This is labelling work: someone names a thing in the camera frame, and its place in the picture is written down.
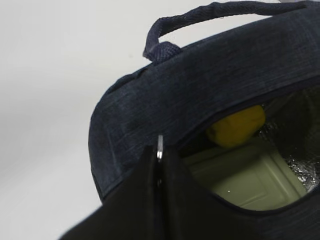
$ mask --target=insulated lunch bag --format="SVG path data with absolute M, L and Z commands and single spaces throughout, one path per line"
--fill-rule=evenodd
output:
M 272 17 L 159 42 L 240 14 Z M 91 116 L 102 206 L 61 239 L 319 240 L 320 3 L 213 2 L 157 20 L 143 56 Z

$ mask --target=lemon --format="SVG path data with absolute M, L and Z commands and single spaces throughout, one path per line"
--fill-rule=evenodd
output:
M 222 118 L 209 127 L 206 134 L 219 146 L 233 148 L 248 141 L 265 121 L 263 108 L 255 105 Z

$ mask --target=fabric loop handle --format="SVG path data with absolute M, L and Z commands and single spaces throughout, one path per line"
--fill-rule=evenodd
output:
M 159 43 L 159 38 L 192 24 L 233 15 L 258 14 L 273 16 L 314 5 L 319 6 L 319 3 L 313 1 L 288 3 L 265 3 L 258 1 L 212 2 L 209 5 L 199 6 L 182 15 L 159 18 L 148 32 L 143 56 L 154 64 L 159 64 L 179 54 L 182 51 L 180 47 L 168 41 Z

